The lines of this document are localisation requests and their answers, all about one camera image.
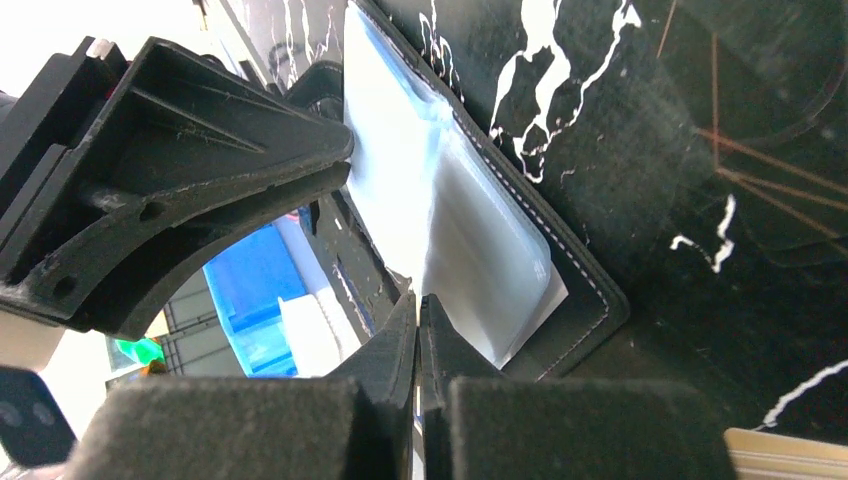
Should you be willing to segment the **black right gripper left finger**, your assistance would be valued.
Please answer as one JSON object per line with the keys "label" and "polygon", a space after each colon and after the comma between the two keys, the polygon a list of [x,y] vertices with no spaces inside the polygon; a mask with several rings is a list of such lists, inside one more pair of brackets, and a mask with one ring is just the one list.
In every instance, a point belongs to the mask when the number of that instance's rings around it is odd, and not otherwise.
{"label": "black right gripper left finger", "polygon": [[408,479],[417,300],[321,378],[160,376],[107,397],[69,479]]}

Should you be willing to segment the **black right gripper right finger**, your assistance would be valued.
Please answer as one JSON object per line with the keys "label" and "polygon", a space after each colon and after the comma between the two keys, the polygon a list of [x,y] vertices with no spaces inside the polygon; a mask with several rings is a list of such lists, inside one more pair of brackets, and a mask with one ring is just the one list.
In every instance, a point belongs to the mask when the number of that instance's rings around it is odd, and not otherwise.
{"label": "black right gripper right finger", "polygon": [[716,416],[696,390],[654,380],[515,380],[420,307],[429,479],[732,479]]}

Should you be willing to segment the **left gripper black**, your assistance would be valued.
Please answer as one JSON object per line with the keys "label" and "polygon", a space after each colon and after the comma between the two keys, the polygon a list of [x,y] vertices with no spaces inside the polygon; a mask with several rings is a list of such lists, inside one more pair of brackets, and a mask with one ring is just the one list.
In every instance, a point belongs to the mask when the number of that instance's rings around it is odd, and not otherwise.
{"label": "left gripper black", "polygon": [[1,309],[141,338],[214,256],[346,181],[353,134],[315,111],[340,65],[281,96],[152,37],[85,38],[1,120]]}

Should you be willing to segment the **orange object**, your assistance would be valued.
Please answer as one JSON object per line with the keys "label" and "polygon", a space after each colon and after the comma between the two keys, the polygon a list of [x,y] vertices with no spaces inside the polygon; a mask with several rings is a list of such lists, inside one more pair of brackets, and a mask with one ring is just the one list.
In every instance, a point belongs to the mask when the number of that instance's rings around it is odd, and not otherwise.
{"label": "orange object", "polygon": [[740,428],[723,438],[738,479],[846,479],[847,447]]}

